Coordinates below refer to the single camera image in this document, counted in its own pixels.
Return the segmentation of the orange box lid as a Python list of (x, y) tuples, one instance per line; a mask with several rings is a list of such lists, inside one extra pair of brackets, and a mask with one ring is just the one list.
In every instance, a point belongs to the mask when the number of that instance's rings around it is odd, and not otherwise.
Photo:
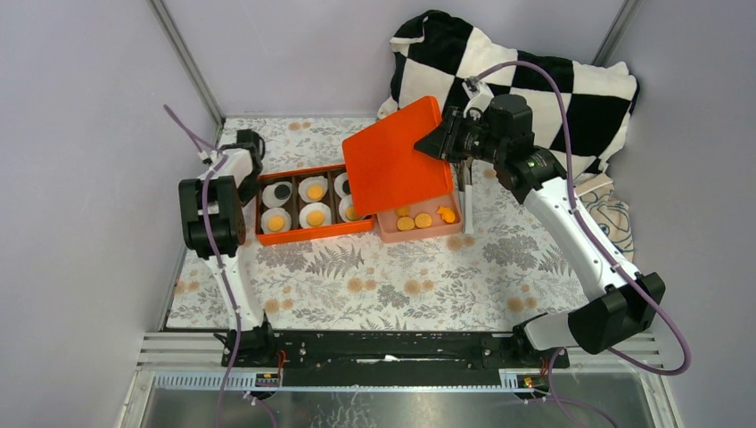
[(425, 96), (343, 140), (357, 214), (377, 214), (452, 191), (449, 165), (414, 148), (440, 122), (436, 99)]

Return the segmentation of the pink cookie tray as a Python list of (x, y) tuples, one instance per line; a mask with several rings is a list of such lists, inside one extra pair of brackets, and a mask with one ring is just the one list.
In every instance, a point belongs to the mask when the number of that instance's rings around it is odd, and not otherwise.
[(464, 214), (455, 192), (377, 214), (384, 243), (403, 243), (461, 233)]

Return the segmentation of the swirl butter cookie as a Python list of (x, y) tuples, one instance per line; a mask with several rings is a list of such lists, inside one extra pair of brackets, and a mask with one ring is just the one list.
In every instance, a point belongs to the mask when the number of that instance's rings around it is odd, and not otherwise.
[(408, 217), (410, 214), (410, 208), (408, 206), (399, 207), (394, 210), (394, 213), (398, 218)]

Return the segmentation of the orange compartment box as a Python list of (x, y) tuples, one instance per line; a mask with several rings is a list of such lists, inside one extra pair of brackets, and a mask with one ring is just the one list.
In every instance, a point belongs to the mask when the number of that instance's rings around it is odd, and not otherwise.
[[(293, 171), (279, 172), (275, 174), (262, 175), (258, 179), (259, 191), (255, 197), (255, 226), (254, 230), (258, 241), (263, 245), (273, 245), (280, 243), (293, 243), (300, 241), (310, 241), (318, 238), (326, 238), (336, 235), (348, 235), (362, 232), (369, 232), (374, 229), (375, 217), (366, 216), (360, 221), (344, 222), (339, 214), (339, 203), (341, 198), (334, 191), (333, 180), (340, 173), (346, 172), (344, 165), (332, 165), (327, 167), (313, 169), (299, 169)], [(316, 228), (301, 228), (299, 214), (301, 208), (306, 205), (299, 196), (298, 187), (300, 181), (305, 177), (324, 176), (328, 180), (328, 191), (326, 196), (320, 202), (328, 205), (332, 211), (333, 223), (330, 226), (321, 226)], [(292, 197), (281, 208), (289, 212), (292, 217), (292, 228), (288, 232), (278, 234), (264, 234), (260, 227), (260, 217), (268, 208), (262, 203), (261, 195), (267, 185), (275, 182), (287, 181), (292, 183)]]

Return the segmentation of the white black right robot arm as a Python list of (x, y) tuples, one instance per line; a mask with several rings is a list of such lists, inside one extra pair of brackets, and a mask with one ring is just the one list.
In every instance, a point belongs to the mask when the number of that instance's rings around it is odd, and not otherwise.
[(456, 107), (414, 148), (456, 163), (486, 161), (499, 183), (534, 215), (577, 274), (587, 303), (533, 317), (513, 329), (511, 353), (533, 367), (547, 350), (579, 347), (595, 355), (647, 330), (666, 291), (656, 273), (641, 274), (609, 241), (576, 199), (569, 174), (547, 149), (534, 144), (532, 110), (519, 95), (497, 95), (484, 112), (466, 117)]

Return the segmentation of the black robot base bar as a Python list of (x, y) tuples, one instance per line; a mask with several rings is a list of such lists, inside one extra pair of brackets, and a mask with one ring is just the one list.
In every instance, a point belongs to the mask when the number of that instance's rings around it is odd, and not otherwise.
[(217, 334), (221, 364), (270, 368), (285, 387), (488, 387), (505, 369), (567, 368), (566, 355), (523, 336), (485, 332), (274, 330)]

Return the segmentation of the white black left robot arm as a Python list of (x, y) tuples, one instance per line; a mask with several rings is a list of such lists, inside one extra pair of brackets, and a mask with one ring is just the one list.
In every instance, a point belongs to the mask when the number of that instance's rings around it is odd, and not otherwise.
[(260, 189), (264, 154), (265, 140), (251, 129), (242, 129), (233, 144), (222, 145), (207, 157), (205, 173), (178, 184), (186, 247), (210, 268), (226, 307), (229, 330), (223, 343), (229, 350), (240, 350), (254, 366), (271, 363), (277, 346), (242, 266), (247, 242), (243, 209)]

